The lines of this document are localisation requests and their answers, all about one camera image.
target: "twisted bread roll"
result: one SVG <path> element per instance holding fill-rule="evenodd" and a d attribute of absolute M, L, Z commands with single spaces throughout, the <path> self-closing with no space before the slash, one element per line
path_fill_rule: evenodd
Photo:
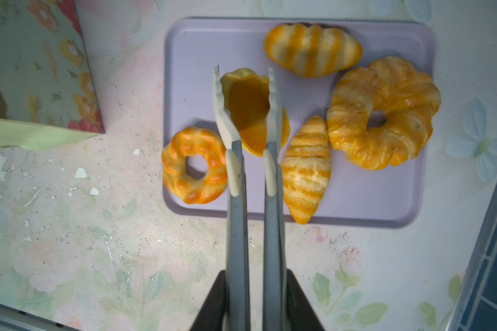
<path fill-rule="evenodd" d="M 208 172 L 199 179 L 186 174 L 186 157 L 200 155 Z M 188 127 L 177 132 L 162 150 L 162 179 L 167 189 L 187 204 L 208 203 L 226 189 L 225 145 L 217 133 Z"/>
<path fill-rule="evenodd" d="M 349 69 L 363 55 L 361 44 L 343 30 L 304 24 L 275 27 L 267 33 L 263 49 L 271 60 L 306 78 Z"/>
<path fill-rule="evenodd" d="M 306 224 L 318 208 L 331 176 L 326 123 L 313 116 L 293 137 L 281 164 L 284 201 L 291 216 Z"/>
<path fill-rule="evenodd" d="M 440 92 L 429 75 L 398 57 L 376 60 L 346 73 L 335 87 L 326 115 L 331 146 L 367 170 L 397 166 L 425 146 L 439 107 Z M 367 129 L 373 110 L 381 110 L 386 122 Z"/>

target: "striped bread roll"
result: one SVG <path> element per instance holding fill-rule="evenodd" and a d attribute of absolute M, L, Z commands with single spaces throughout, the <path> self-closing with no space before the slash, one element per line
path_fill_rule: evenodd
<path fill-rule="evenodd" d="M 283 24 L 265 37 L 267 56 L 298 76 L 315 78 L 349 69 L 363 55 L 361 44 L 341 29 Z"/>
<path fill-rule="evenodd" d="M 284 201 L 292 217 L 306 224 L 318 208 L 331 176 L 326 122 L 313 116 L 294 136 L 281 164 Z"/>

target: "table surface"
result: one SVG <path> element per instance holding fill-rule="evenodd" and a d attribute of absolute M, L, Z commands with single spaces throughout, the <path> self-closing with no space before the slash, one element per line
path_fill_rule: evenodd
<path fill-rule="evenodd" d="M 445 327 L 497 180 L 497 1 L 76 5 L 107 134 L 46 151 L 0 149 L 0 303 L 81 330 L 188 329 L 225 265 L 226 221 L 173 215 L 162 199 L 165 32 L 189 16 L 384 15 L 423 21 L 437 43 L 442 107 L 421 211 L 401 230 L 286 224 L 287 265 L 327 330 Z M 483 141 L 478 157 L 464 157 L 473 138 Z M 258 330 L 263 223 L 250 221 L 248 236 Z"/>

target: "donut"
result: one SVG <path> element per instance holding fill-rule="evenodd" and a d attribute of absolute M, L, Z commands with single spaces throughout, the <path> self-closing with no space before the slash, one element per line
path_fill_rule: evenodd
<path fill-rule="evenodd" d="M 167 189 L 187 204 L 211 202 L 227 186 L 225 145 L 212 130 L 188 127 L 177 132 L 162 150 L 162 179 Z M 202 156 L 206 175 L 196 180 L 186 174 L 186 157 Z"/>
<path fill-rule="evenodd" d="M 417 157 L 432 135 L 440 91 L 426 73 L 389 56 L 347 72 L 337 83 L 326 114 L 331 147 L 367 170 L 397 166 Z M 374 110 L 386 122 L 366 127 Z"/>

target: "blue tiled edge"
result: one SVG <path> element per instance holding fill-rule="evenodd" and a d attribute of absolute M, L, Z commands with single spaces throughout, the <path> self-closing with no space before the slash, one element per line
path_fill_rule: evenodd
<path fill-rule="evenodd" d="M 447 330 L 497 330 L 497 185 Z"/>

